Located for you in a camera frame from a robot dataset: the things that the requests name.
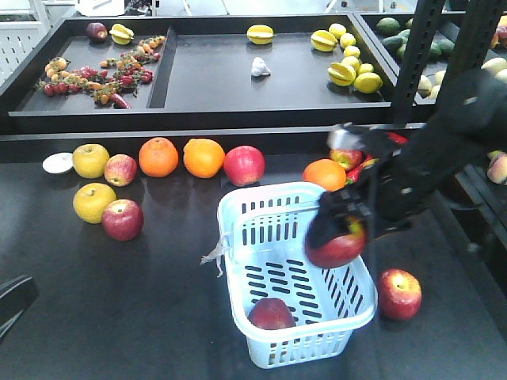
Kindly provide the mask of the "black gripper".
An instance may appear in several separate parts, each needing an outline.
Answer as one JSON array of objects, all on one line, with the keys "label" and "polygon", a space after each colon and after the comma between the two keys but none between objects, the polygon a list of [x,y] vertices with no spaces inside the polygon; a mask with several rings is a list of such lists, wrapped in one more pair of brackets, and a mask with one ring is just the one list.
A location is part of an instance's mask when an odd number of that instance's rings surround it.
[{"label": "black gripper", "polygon": [[409,128],[408,142],[398,145],[388,129],[367,127],[363,151],[379,160],[364,169],[357,182],[325,192],[306,234],[310,248],[322,248],[335,238],[351,234],[348,217],[357,217],[367,227],[367,236],[377,238],[409,226],[409,218],[425,209],[432,194],[432,176],[423,169],[423,144],[429,141],[428,127]]}]

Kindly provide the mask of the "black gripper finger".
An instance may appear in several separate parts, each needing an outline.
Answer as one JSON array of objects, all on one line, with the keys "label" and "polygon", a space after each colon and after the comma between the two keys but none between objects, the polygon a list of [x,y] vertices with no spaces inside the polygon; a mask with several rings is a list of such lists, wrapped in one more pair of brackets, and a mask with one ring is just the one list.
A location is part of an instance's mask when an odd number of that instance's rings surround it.
[{"label": "black gripper finger", "polygon": [[20,275],[1,285],[1,342],[39,295],[36,281],[29,275]]}]

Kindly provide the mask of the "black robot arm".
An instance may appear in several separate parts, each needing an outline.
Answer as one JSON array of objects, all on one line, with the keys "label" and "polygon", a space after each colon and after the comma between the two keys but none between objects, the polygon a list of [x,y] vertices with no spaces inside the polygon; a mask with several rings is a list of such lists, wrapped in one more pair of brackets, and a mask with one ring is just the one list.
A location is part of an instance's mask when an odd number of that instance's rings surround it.
[{"label": "black robot arm", "polygon": [[506,84],[486,70],[469,70],[444,84],[436,113],[402,145],[387,131],[338,125],[337,148],[370,153],[376,163],[354,184],[324,193],[307,238],[320,249],[345,235],[346,219],[372,219],[376,236],[405,226],[449,177],[492,150],[506,146]]}]

